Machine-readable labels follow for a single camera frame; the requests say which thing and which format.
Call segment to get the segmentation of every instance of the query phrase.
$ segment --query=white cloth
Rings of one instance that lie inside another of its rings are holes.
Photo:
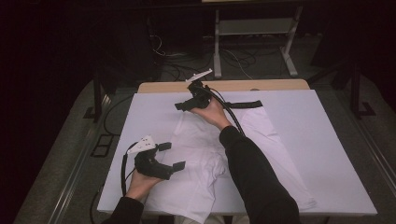
[[[237,109],[233,112],[245,135],[262,150],[299,209],[314,206],[315,200],[306,189],[265,109]],[[219,142],[219,130],[201,117],[185,112],[171,142],[172,148],[165,152],[162,163],[186,161],[186,168],[153,188],[146,204],[204,223],[215,201],[215,180],[219,175],[229,175],[224,147]]]

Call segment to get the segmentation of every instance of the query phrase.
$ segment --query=white device part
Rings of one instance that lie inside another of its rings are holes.
[[[192,81],[194,81],[194,80],[196,80],[198,78],[206,76],[207,74],[209,74],[211,72],[212,72],[212,69],[209,68],[209,70],[207,70],[206,72],[192,75],[192,77],[190,77],[190,79],[186,79],[186,82],[192,82]]]
[[[151,135],[146,135],[146,137],[142,138],[138,143],[136,143],[133,147],[131,147],[127,153],[135,153],[141,151],[147,151],[150,149],[154,149],[156,147],[154,140],[152,140]]]

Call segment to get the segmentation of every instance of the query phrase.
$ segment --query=black sweatshirt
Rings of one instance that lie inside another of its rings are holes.
[[[276,178],[262,151],[234,126],[224,128],[219,136],[225,147],[233,182],[247,209],[251,224],[299,224],[296,202]],[[143,204],[137,200],[120,199],[111,218],[104,224],[139,223]]]

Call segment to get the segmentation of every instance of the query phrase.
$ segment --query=person's left hand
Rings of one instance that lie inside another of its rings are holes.
[[[160,178],[142,175],[137,172],[137,170],[134,170],[131,178],[131,185],[126,192],[125,197],[140,201],[149,194],[149,191],[154,187],[154,185],[161,181],[163,180]]]

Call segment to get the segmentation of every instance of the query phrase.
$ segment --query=black sleeve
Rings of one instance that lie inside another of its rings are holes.
[[[230,173],[250,223],[300,223],[296,202],[257,145],[233,126],[224,128],[219,140],[226,149]]]
[[[142,217],[143,207],[138,200],[122,197],[111,217],[102,224],[138,224]]]

